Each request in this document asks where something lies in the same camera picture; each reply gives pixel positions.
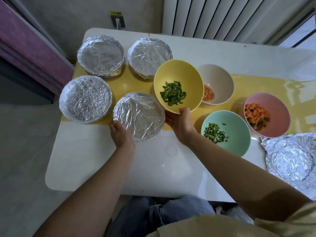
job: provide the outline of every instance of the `yellow bowl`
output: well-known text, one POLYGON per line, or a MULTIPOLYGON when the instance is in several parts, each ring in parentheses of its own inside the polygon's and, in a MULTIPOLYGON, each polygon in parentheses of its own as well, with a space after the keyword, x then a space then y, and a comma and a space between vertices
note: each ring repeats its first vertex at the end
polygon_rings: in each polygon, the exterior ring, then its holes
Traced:
POLYGON ((189 63, 182 60, 169 60, 163 63, 157 70, 154 78, 154 90, 160 104, 168 111, 179 114, 179 108, 189 107, 194 111, 201 103, 204 95, 204 85, 199 72, 189 63), (186 97, 183 104, 169 106, 164 102, 160 92, 164 91, 166 82, 179 81, 186 97))

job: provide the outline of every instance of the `purple curtain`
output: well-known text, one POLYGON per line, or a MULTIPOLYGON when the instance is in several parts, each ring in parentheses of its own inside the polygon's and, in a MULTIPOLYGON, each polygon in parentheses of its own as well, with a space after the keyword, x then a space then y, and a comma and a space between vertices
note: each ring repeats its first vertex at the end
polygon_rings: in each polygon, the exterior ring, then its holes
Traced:
POLYGON ((60 95, 74 70, 43 39, 0 0, 0 56, 60 95))

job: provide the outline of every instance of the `white table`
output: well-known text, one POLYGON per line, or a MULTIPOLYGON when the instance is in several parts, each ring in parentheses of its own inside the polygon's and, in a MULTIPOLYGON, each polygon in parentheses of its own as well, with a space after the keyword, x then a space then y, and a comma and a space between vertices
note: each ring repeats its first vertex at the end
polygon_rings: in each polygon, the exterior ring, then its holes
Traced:
MULTIPOLYGON (((196 68, 211 63, 233 74, 316 79, 315 51, 100 28, 88 30, 84 40, 94 35, 114 37, 125 53, 137 39, 157 37, 168 43, 174 59, 183 59, 196 68)), ((192 194, 212 201, 234 201, 172 131, 162 131, 150 141, 137 142, 136 147, 136 158, 122 194, 161 197, 192 194)), ((45 182, 54 190, 74 191, 114 150, 108 126, 61 121, 45 182)), ((266 169, 264 151, 254 137, 243 158, 266 169)))

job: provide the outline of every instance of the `yellow table runner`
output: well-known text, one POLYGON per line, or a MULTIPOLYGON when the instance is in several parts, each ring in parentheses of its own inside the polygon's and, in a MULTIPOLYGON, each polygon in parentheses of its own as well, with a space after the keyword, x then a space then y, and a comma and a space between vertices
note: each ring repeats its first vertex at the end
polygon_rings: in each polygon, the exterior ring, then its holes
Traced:
MULTIPOLYGON (((73 79, 89 75, 80 64, 76 64, 73 79)), ((191 113, 194 127, 201 131, 204 119, 212 112, 229 110, 238 113, 246 98, 256 92, 267 92, 278 97, 287 106, 291 115, 291 125, 287 134, 316 132, 316 81, 299 82, 271 77, 231 75, 235 83, 232 98, 222 105, 200 106, 191 113)), ((122 73, 106 80, 113 93, 113 104, 108 115, 99 121, 90 124, 108 125, 113 119, 113 108, 117 101, 130 92, 145 92, 155 96, 153 81, 139 77, 130 66, 124 65, 122 73)), ((62 121, 69 121, 64 115, 62 121)), ((165 124, 164 130, 171 130, 165 124)))

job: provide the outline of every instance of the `jeans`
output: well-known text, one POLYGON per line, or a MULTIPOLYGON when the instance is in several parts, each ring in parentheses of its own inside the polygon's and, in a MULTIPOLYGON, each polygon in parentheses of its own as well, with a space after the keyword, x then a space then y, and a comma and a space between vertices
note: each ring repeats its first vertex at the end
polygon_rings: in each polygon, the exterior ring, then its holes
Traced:
POLYGON ((214 213, 207 200, 191 195, 169 200, 164 205, 157 204, 157 199, 133 196, 117 215, 107 237, 143 237, 158 227, 199 214, 214 213))

